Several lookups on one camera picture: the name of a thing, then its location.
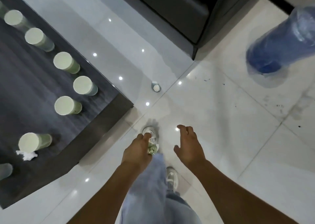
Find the shoe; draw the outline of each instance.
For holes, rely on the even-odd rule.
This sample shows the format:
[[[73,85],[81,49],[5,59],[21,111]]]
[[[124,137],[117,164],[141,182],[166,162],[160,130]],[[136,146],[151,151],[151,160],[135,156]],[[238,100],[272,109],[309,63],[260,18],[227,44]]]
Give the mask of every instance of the shoe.
[[[166,182],[168,189],[172,190],[173,192],[176,192],[178,188],[178,173],[171,166],[166,168]]]
[[[154,127],[148,126],[142,130],[142,134],[144,135],[145,133],[151,134],[151,138],[149,139],[148,153],[154,155],[158,152],[158,149],[159,149],[158,132],[156,131]]]

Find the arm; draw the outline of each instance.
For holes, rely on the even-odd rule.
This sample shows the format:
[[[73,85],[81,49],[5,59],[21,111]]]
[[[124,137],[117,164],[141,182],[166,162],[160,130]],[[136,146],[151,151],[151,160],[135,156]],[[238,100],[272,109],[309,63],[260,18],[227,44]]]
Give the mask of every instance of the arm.
[[[114,224],[124,198],[140,173],[149,165],[151,134],[138,134],[124,151],[123,159],[105,185],[75,214],[68,224]]]
[[[177,127],[180,129],[180,147],[176,145],[174,152],[202,183],[224,224],[297,224],[207,161],[192,127]]]

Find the dark sofa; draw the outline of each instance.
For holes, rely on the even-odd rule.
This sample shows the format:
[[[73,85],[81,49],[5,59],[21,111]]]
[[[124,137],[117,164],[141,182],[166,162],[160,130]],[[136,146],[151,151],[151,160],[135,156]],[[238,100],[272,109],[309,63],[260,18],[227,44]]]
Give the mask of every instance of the dark sofa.
[[[230,18],[249,0],[140,1],[145,3],[152,12],[158,14],[160,18],[171,25],[174,32],[179,33],[191,44],[190,51],[186,50],[186,52],[190,53],[194,60],[198,48],[202,47],[217,34]],[[158,28],[156,21],[150,22]]]

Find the glossy floor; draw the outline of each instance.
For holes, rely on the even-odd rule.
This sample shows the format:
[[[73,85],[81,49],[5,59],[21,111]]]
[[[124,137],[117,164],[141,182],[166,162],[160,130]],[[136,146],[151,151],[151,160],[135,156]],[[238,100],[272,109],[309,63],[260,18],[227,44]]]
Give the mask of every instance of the glossy floor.
[[[179,123],[194,127],[207,158],[224,174],[299,223],[312,223],[315,58],[270,77],[249,73],[245,64],[250,43],[287,18],[277,7],[251,0],[193,62],[123,0],[25,1],[135,107],[68,174],[0,211],[1,223],[67,223],[148,124],[159,127],[182,197],[203,223],[222,223],[173,152]]]

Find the forearm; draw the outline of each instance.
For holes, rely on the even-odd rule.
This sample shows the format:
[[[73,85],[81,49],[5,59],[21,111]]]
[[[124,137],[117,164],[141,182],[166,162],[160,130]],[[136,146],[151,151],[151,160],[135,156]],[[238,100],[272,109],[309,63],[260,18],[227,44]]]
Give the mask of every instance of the forearm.
[[[68,224],[114,224],[124,198],[138,175],[138,167],[122,163]]]
[[[296,224],[226,177],[209,161],[195,164],[190,170],[202,183],[224,224]]]

